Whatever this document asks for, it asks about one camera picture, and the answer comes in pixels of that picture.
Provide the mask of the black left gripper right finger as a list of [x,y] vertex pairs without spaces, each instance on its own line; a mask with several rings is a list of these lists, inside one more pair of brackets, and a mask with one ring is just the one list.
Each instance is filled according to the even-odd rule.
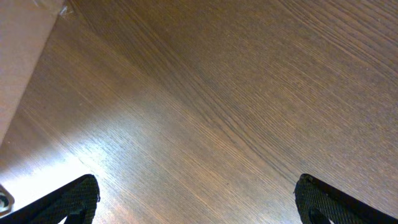
[[302,223],[397,224],[397,219],[310,175],[295,186],[295,204]]

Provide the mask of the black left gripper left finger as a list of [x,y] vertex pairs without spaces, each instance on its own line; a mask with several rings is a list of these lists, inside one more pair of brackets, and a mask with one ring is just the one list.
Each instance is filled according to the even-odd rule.
[[85,174],[31,204],[1,218],[1,224],[92,224],[100,188],[94,175]]

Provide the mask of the brown cardboard box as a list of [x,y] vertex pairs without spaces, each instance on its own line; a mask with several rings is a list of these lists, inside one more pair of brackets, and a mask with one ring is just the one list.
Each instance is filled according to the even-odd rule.
[[64,0],[1,0],[1,139]]

